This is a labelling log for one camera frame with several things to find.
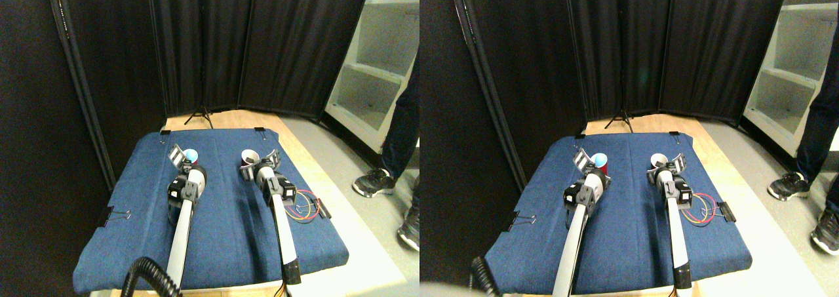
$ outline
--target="leg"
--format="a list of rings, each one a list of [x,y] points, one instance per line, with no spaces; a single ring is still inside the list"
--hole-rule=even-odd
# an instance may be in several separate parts
[[[405,171],[420,138],[420,106],[415,100],[414,89],[413,82],[408,83],[408,87],[396,99],[390,130],[381,145],[381,163],[394,180],[399,179],[402,171]]]
[[[402,226],[396,230],[396,234],[409,247],[420,251],[420,184],[417,184],[414,188],[411,208],[408,209],[405,222],[402,222]]]
[[[839,176],[833,180],[833,184],[830,185],[830,190],[827,191],[825,208],[839,213]]]
[[[836,31],[827,60],[825,79],[819,95],[810,104],[804,134],[795,154],[795,172],[785,174],[767,189],[770,195],[780,201],[810,194],[810,184],[821,172],[821,166],[830,150],[830,142],[839,127],[839,28]]]
[[[839,28],[833,35],[833,48],[827,60],[825,79],[819,95],[810,104],[810,114],[801,137],[795,163],[808,183],[821,172],[830,142],[839,127]]]
[[[810,116],[798,148],[796,163],[809,183],[821,171],[830,142],[839,127],[839,28],[833,34],[833,47],[827,60],[821,91],[810,104]],[[827,253],[839,255],[839,180],[833,180],[827,191],[825,210],[819,223],[810,232],[813,243]]]
[[[414,154],[420,137],[420,106],[414,99],[414,82],[396,100],[393,119],[384,144],[381,145],[383,168],[374,169],[353,182],[353,190],[365,197],[374,197],[380,192],[391,194],[396,180],[405,171],[408,160]]]

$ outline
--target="black binder clip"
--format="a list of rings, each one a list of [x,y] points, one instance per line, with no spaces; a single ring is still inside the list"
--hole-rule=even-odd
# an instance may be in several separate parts
[[[120,216],[111,218],[111,214],[120,214]],[[102,211],[102,215],[99,217],[99,223],[96,224],[99,228],[104,228],[107,226],[107,223],[110,221],[117,221],[117,220],[128,220],[131,218],[131,210],[126,211],[117,211],[113,210],[113,207],[106,207],[105,210]]]
[[[265,140],[265,129],[264,127],[254,127],[254,130],[259,132],[263,136],[263,141]]]
[[[506,231],[511,231],[513,226],[515,226],[515,225],[524,225],[524,224],[531,224],[532,225],[532,224],[536,223],[536,215],[521,216],[521,215],[518,215],[518,214],[519,214],[518,210],[513,211],[513,215],[511,215],[511,217],[510,217],[511,218],[510,219],[510,225],[507,226]],[[524,221],[517,222],[519,218],[523,218]]]
[[[574,136],[574,148],[579,148],[579,145],[582,144],[582,140],[585,138],[585,134],[578,134]]]
[[[160,130],[160,144],[166,144],[166,139],[168,139],[168,134],[171,133],[170,130]]]
[[[673,139],[676,140],[676,144],[681,144],[681,142],[679,141],[680,135],[681,133],[679,133],[679,131],[671,131],[671,137],[673,137]]]

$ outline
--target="black panel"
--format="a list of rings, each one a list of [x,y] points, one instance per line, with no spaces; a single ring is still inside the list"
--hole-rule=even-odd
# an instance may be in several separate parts
[[[471,259],[498,237],[518,200],[453,0],[420,1],[412,79],[422,99],[423,251],[420,281],[467,285]]]
[[[630,113],[657,111],[669,0],[620,0],[618,6],[621,7],[621,102]]]
[[[672,0],[662,111],[737,121],[783,0]]]
[[[251,0],[201,0],[204,98],[214,109],[237,105]]]
[[[0,295],[72,295],[108,192],[50,0],[0,0]]]
[[[364,0],[252,0],[239,105],[318,117]]]
[[[486,59],[522,169],[585,128],[566,0],[473,0]]]
[[[617,10],[618,0],[572,0],[585,116],[589,120],[612,117],[621,109],[621,30]]]
[[[118,179],[137,141],[166,123],[149,0],[67,0],[64,7]]]
[[[153,0],[166,115],[192,113],[201,103],[200,0]]]

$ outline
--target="blue fabric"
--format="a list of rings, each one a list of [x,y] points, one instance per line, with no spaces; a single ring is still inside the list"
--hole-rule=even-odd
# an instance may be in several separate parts
[[[501,232],[486,253],[486,263],[505,293],[551,294],[566,242],[566,209],[562,192],[581,174],[572,157],[577,148],[608,156],[612,185],[597,202],[585,226],[574,294],[608,293],[673,285],[671,238],[663,196],[647,183],[645,171],[653,153],[673,159],[684,154],[682,176],[695,192],[721,201],[696,153],[693,138],[668,133],[603,134],[555,142],[524,189],[515,210],[536,215],[533,225]],[[696,201],[692,213],[702,207]],[[733,222],[716,217],[706,228],[682,217],[692,279],[747,269],[752,256]]]
[[[75,291],[121,288],[131,263],[140,257],[150,257],[166,268],[174,235],[167,220],[166,187],[177,175],[166,153],[173,144],[195,148],[198,165],[207,171],[206,189],[192,216],[182,287],[218,288],[281,279],[271,210],[256,185],[237,172],[242,150],[250,148],[265,156],[278,148],[278,171],[298,189],[310,189],[278,144],[277,133],[267,130],[265,136],[263,140],[254,129],[218,129],[163,137],[149,133],[140,139],[108,202],[114,210],[131,210],[131,219],[96,228],[73,272]],[[305,200],[298,197],[297,204],[305,205]],[[290,224],[300,273],[347,263],[347,247],[330,220],[318,216],[309,224]],[[140,282],[139,288],[149,288]]]

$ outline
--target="sneaker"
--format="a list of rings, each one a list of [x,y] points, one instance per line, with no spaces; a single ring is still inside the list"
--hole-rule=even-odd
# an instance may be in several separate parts
[[[405,222],[402,223],[401,228],[396,230],[396,234],[402,239],[402,242],[411,246],[412,249],[420,251],[420,210],[411,207],[408,210],[408,215],[405,216]]]
[[[793,196],[806,198],[810,196],[810,185],[804,180],[804,175],[788,173],[781,179],[774,180],[767,188],[767,192],[780,201],[787,201]]]
[[[821,250],[830,255],[839,255],[839,213],[827,209],[823,211],[810,237]]]
[[[353,190],[368,198],[376,196],[379,192],[384,192],[386,195],[393,194],[395,186],[396,180],[390,177],[385,169],[372,169],[368,171],[368,174],[353,182]]]

